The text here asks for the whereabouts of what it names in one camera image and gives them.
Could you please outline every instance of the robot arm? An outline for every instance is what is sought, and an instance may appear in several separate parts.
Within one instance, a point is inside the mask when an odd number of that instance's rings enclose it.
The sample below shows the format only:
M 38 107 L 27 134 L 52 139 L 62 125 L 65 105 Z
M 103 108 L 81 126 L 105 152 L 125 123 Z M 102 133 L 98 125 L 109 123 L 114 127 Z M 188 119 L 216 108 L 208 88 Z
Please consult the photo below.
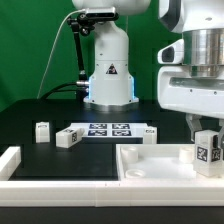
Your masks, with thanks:
M 160 0 L 159 19 L 171 32 L 181 33 L 183 29 L 182 0 Z
M 150 1 L 73 0 L 77 9 L 85 9 L 77 19 L 81 25 L 78 31 L 95 33 L 95 71 L 89 77 L 89 93 L 83 100 L 87 108 L 125 111 L 138 105 L 134 80 L 128 71 L 129 38 L 114 20 L 118 15 L 144 12 Z

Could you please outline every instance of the green backdrop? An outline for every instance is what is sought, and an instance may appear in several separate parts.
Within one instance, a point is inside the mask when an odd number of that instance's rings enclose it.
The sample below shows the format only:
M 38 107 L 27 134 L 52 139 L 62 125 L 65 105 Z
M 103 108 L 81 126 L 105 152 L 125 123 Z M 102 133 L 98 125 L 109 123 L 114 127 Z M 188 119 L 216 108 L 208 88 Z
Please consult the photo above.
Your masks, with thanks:
M 0 1 L 0 111 L 21 99 L 37 98 L 57 30 L 65 16 L 74 11 L 71 0 Z M 158 21 L 158 0 L 141 15 L 121 17 L 121 28 L 130 39 L 129 70 L 135 77 L 135 95 L 156 99 L 157 52 L 180 36 L 168 32 Z M 84 62 L 88 75 L 94 71 L 93 34 L 82 37 Z M 78 78 L 73 34 L 65 24 L 42 94 Z M 51 98 L 74 98 L 74 93 Z

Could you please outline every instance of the white platform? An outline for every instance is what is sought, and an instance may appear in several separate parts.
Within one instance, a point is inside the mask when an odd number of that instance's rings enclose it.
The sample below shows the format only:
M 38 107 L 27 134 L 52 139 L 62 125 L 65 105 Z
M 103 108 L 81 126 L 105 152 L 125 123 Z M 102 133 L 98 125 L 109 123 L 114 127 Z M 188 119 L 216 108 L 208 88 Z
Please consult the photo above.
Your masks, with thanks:
M 138 149 L 135 164 L 125 164 L 123 146 Z M 0 206 L 224 206 L 222 176 L 196 175 L 178 160 L 182 146 L 117 145 L 118 181 L 1 181 Z M 128 169 L 145 176 L 126 178 Z

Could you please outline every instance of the black table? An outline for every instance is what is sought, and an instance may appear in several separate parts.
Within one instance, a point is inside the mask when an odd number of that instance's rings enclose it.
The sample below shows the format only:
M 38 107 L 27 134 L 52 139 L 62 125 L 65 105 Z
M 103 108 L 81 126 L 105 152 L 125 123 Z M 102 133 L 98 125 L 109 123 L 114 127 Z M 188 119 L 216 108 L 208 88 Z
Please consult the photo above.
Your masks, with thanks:
M 35 143 L 35 124 L 51 124 L 51 142 Z M 22 147 L 22 163 L 12 180 L 116 180 L 116 143 L 139 139 L 84 139 L 68 151 L 55 146 L 55 133 L 72 122 L 147 123 L 158 128 L 158 143 L 191 143 L 185 114 L 143 101 L 137 110 L 103 113 L 73 100 L 22 100 L 0 113 L 0 152 Z M 206 129 L 218 121 L 204 118 Z M 222 207 L 0 208 L 1 223 L 223 223 Z

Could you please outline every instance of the block with tag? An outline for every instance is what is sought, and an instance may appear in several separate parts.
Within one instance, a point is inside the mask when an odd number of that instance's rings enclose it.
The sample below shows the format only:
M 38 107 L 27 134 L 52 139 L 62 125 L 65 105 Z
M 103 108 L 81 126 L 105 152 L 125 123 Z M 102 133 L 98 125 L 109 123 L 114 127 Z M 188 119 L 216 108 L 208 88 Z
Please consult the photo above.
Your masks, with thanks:
M 82 140 L 85 130 L 83 128 L 66 128 L 56 133 L 56 146 L 70 148 Z
M 223 150 L 217 147 L 217 136 L 210 130 L 195 133 L 194 170 L 207 177 L 222 173 Z

